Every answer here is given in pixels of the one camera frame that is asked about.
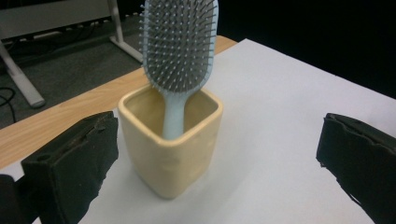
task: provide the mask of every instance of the white table surface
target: white table surface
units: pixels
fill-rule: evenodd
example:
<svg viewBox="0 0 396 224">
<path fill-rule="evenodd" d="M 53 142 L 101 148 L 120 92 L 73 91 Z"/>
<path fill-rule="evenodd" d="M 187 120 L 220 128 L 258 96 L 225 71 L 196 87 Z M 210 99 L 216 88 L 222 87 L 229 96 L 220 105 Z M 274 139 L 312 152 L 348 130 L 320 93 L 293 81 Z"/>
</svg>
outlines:
<svg viewBox="0 0 396 224">
<path fill-rule="evenodd" d="M 207 172 L 162 199 L 137 176 L 119 130 L 120 157 L 80 223 L 373 223 L 320 167 L 318 140 L 327 113 L 396 136 L 395 100 L 250 40 L 215 57 L 205 88 L 224 103 Z M 22 175 L 17 162 L 0 172 Z"/>
</svg>

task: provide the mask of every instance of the paddle brush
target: paddle brush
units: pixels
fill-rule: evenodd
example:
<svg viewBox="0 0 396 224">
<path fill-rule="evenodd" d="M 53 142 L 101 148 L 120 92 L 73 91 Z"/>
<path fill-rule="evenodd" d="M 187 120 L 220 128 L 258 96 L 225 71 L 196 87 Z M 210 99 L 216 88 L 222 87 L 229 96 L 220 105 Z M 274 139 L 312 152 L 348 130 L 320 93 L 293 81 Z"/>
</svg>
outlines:
<svg viewBox="0 0 396 224">
<path fill-rule="evenodd" d="M 207 82 L 218 26 L 217 0 L 146 0 L 143 67 L 165 100 L 163 138 L 184 133 L 184 106 Z"/>
</svg>

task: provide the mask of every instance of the square cup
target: square cup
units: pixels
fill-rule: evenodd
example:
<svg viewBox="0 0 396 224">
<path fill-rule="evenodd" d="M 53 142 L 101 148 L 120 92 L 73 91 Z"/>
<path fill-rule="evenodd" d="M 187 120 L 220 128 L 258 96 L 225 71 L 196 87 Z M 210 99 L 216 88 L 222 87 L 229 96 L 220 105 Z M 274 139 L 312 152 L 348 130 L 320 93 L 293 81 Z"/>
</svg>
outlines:
<svg viewBox="0 0 396 224">
<path fill-rule="evenodd" d="M 207 170 L 223 111 L 220 99 L 208 90 L 189 98 L 185 131 L 174 140 L 162 138 L 164 100 L 150 85 L 123 96 L 118 110 L 132 164 L 158 195 L 176 198 Z"/>
</svg>

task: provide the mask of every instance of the brush head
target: brush head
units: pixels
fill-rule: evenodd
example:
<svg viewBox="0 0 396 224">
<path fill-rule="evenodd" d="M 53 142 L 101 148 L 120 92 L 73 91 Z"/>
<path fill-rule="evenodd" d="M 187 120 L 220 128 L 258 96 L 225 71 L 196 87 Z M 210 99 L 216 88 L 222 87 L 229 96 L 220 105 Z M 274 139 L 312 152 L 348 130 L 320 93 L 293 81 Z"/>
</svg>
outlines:
<svg viewBox="0 0 396 224">
<path fill-rule="evenodd" d="M 143 67 L 162 93 L 199 90 L 213 63 L 217 0 L 146 0 Z"/>
</svg>

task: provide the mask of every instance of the wooden table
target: wooden table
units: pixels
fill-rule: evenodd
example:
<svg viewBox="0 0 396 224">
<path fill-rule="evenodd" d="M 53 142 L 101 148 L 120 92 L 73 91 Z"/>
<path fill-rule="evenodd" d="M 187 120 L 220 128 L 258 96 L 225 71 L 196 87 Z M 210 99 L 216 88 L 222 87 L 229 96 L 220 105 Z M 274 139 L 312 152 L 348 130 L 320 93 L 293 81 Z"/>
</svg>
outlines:
<svg viewBox="0 0 396 224">
<path fill-rule="evenodd" d="M 216 53 L 236 42 L 218 36 Z M 91 91 L 23 119 L 0 130 L 0 168 L 20 160 L 44 146 L 77 121 L 89 115 L 112 110 L 120 98 L 147 84 L 143 68 L 116 78 Z"/>
</svg>

